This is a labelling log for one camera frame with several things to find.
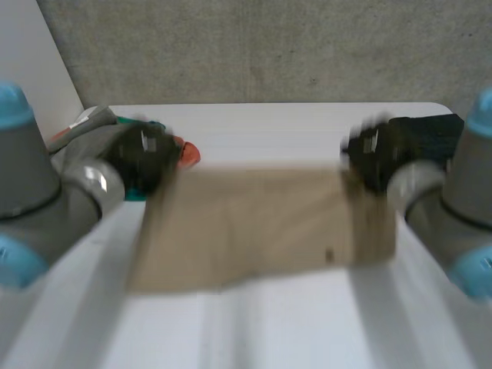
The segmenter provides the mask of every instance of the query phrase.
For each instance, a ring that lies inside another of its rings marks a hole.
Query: red object
[[[191,142],[186,142],[178,136],[175,136],[175,141],[183,147],[181,150],[181,158],[178,162],[178,168],[190,168],[201,160],[200,151]]]

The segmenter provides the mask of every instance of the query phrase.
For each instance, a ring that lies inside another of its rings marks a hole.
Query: white table
[[[112,108],[173,128],[198,146],[201,165],[336,162],[342,138],[363,120],[449,113],[432,103]],[[35,286],[39,297],[5,368],[491,366],[489,306],[448,282],[402,222],[387,264],[259,279],[221,293],[131,298],[124,279],[143,209],[125,204]]]

